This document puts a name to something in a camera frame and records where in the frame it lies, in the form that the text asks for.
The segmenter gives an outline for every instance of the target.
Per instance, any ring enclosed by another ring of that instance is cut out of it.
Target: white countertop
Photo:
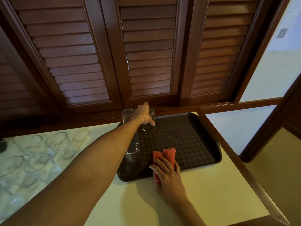
[[[64,130],[83,150],[118,123]],[[55,132],[40,133],[44,139]],[[267,216],[268,210],[222,149],[222,161],[213,166],[181,172],[189,200],[207,226],[226,226]],[[36,195],[46,185],[41,183]],[[156,193],[153,178],[122,182],[116,175],[96,204],[85,226],[94,225],[181,225]]]

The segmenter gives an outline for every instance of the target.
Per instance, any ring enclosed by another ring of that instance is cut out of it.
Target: floor
[[[292,226],[301,225],[301,140],[282,128],[246,163]]]

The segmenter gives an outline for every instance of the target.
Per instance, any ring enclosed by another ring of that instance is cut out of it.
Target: hand
[[[159,166],[150,165],[149,167],[156,173],[161,184],[156,184],[158,192],[162,194],[166,203],[174,210],[181,208],[183,205],[190,204],[186,191],[180,176],[180,167],[175,161],[175,170],[171,163],[164,157],[154,159]]]
[[[135,110],[135,113],[134,113],[132,119],[141,118],[142,124],[150,123],[152,126],[154,126],[155,121],[152,120],[152,117],[149,114],[148,108],[149,108],[149,106],[148,106],[147,102],[144,102],[143,105],[139,105],[138,108]]]

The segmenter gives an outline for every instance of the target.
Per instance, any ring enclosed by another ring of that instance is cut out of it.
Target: orange-red towel
[[[175,148],[163,149],[163,152],[153,152],[153,160],[160,159],[162,156],[171,163],[173,168],[175,168]],[[157,183],[161,183],[160,178],[156,173],[154,174],[154,178]]]

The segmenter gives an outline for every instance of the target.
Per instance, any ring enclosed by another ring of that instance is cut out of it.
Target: dark brown tray
[[[139,159],[143,161],[143,166],[129,171],[124,157],[117,171],[119,179],[124,182],[151,177],[152,170],[148,166],[153,162],[152,152],[162,151],[162,148],[176,149],[175,160],[182,171],[222,160],[219,140],[193,113],[157,117],[156,130],[148,133],[141,125],[138,128],[138,138]]]

